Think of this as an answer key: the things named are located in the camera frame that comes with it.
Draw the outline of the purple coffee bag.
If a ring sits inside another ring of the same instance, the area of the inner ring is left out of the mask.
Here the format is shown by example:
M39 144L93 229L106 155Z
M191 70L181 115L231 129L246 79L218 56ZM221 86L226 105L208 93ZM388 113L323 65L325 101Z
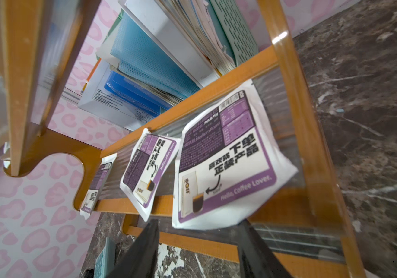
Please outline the purple coffee bag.
M94 211L99 195L102 192L102 188L105 185L107 178L109 177L116 158L117 153L102 158L101 164L98 167L81 204L80 215L83 216L85 220L88 220Z
M159 136L144 129L134 146L131 158L120 180L120 189L148 221L159 183L175 158L180 139Z
M248 80L184 127L175 162L172 226L206 231L237 225L297 172L278 148Z

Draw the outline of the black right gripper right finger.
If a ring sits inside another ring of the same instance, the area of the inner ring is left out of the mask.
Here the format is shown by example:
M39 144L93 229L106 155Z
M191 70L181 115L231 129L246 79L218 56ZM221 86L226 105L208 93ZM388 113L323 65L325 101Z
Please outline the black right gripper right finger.
M248 220L239 223L237 230L242 278L292 277Z

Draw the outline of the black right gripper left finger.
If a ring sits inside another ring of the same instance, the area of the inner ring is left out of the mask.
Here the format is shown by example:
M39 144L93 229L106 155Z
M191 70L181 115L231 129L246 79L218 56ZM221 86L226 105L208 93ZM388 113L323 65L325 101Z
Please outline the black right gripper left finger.
M159 222L151 220L107 278L153 278L159 240Z

